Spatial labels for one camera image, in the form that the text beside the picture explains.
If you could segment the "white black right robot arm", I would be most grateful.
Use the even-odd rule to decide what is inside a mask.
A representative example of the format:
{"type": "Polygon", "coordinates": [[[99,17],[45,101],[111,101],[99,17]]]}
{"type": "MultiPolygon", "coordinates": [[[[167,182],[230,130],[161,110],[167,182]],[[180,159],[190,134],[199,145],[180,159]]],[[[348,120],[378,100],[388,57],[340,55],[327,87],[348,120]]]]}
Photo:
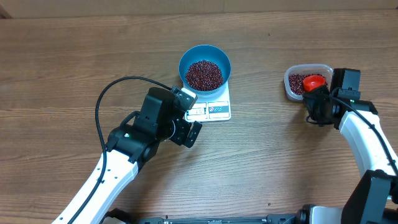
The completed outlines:
{"type": "Polygon", "coordinates": [[[370,101],[360,99],[361,72],[336,68],[331,82],[321,75],[303,80],[306,120],[332,125],[348,142],[361,180],[343,208],[309,206],[297,223],[397,223],[397,155],[384,135],[378,112],[370,101]]]}

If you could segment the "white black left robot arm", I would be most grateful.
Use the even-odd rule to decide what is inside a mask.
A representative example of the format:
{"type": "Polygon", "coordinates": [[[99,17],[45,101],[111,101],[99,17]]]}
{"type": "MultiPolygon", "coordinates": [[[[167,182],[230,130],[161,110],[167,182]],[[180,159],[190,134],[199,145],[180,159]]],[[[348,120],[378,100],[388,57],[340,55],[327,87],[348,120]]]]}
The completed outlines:
{"type": "Polygon", "coordinates": [[[152,87],[140,111],[113,129],[94,171],[55,223],[101,223],[120,192],[152,159],[163,141],[192,147],[201,124],[184,120],[197,96],[186,88],[152,87]]]}

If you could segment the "red plastic measuring scoop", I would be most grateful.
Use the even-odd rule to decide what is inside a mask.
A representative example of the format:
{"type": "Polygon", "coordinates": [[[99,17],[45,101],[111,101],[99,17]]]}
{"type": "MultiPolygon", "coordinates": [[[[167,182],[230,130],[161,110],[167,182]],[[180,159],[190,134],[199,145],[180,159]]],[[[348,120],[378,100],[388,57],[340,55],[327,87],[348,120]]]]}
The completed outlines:
{"type": "Polygon", "coordinates": [[[326,83],[326,79],[321,75],[310,75],[303,79],[303,89],[310,92],[326,83]]]}

